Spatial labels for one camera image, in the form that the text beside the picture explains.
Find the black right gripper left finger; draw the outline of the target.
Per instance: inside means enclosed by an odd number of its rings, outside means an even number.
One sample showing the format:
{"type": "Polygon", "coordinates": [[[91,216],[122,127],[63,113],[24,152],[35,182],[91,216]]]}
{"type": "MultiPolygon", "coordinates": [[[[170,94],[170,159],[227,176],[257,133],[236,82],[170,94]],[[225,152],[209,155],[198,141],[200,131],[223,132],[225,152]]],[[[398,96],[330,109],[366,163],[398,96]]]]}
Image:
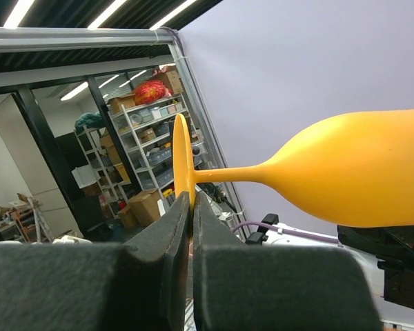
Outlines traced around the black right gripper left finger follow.
{"type": "Polygon", "coordinates": [[[0,330],[183,330],[190,199],[125,244],[0,243],[0,330]]]}

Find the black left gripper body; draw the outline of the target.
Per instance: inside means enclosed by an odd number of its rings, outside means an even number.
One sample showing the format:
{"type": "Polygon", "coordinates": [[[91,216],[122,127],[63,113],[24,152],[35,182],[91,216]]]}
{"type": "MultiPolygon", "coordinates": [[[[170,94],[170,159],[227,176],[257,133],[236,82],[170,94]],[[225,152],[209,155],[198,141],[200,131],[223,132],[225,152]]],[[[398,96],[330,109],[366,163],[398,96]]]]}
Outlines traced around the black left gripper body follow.
{"type": "Polygon", "coordinates": [[[414,309],[414,225],[387,228],[337,227],[339,241],[378,259],[384,272],[381,297],[414,309]]]}

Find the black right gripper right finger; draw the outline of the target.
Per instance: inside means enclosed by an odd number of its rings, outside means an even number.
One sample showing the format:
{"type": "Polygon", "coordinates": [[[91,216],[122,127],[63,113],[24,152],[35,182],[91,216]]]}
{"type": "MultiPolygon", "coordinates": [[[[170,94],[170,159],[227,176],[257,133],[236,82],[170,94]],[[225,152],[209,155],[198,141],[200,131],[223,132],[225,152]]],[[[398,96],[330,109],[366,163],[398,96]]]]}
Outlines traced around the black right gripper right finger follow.
{"type": "Polygon", "coordinates": [[[380,330],[360,265],[338,248],[247,245],[198,194],[193,216],[198,330],[380,330]]]}

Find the yellow wine glass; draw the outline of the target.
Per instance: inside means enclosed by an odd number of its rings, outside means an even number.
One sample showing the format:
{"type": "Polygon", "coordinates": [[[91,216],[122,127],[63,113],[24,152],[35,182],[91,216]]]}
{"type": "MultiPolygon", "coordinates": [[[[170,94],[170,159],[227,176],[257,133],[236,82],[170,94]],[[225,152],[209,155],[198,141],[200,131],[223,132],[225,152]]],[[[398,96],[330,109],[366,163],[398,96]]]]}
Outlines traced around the yellow wine glass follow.
{"type": "Polygon", "coordinates": [[[179,115],[172,156],[177,194],[194,199],[198,183],[260,183],[318,219],[388,228],[414,247],[414,109],[330,117],[303,129],[263,163],[212,170],[195,169],[188,125],[179,115]]]}

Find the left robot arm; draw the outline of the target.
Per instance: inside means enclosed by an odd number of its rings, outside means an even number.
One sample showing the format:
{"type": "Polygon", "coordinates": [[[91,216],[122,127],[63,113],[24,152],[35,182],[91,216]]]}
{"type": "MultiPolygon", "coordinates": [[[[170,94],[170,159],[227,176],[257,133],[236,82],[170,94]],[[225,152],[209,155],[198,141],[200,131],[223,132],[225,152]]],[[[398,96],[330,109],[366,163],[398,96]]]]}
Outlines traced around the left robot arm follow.
{"type": "Polygon", "coordinates": [[[388,330],[414,330],[414,225],[350,228],[330,236],[294,228],[267,214],[254,224],[248,245],[339,248],[358,262],[388,330]]]}

